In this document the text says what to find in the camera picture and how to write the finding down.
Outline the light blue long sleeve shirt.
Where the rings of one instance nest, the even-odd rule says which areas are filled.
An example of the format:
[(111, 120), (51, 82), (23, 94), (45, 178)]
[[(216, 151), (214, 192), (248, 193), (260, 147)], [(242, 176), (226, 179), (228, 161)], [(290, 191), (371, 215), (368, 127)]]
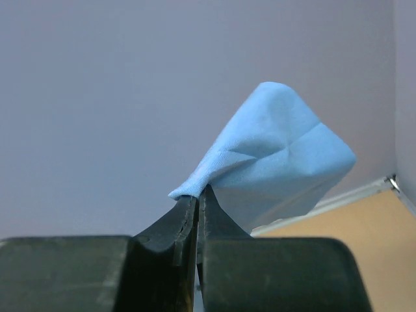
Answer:
[(292, 88), (263, 82), (170, 197), (198, 197), (211, 187), (221, 208), (251, 232), (306, 215), (355, 163), (351, 148)]

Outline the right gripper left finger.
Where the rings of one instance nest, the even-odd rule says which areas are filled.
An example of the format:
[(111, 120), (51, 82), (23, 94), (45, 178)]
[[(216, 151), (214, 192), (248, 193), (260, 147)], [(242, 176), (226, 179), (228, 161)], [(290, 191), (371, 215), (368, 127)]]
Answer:
[(197, 201), (127, 235), (1, 241), (2, 311), (192, 311)]

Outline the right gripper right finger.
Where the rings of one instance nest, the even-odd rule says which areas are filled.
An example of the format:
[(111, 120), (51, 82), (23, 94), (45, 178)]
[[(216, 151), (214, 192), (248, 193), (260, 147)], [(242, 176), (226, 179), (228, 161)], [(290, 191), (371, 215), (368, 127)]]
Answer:
[(197, 268), (206, 311), (371, 311), (348, 246), (329, 237), (253, 238), (199, 198)]

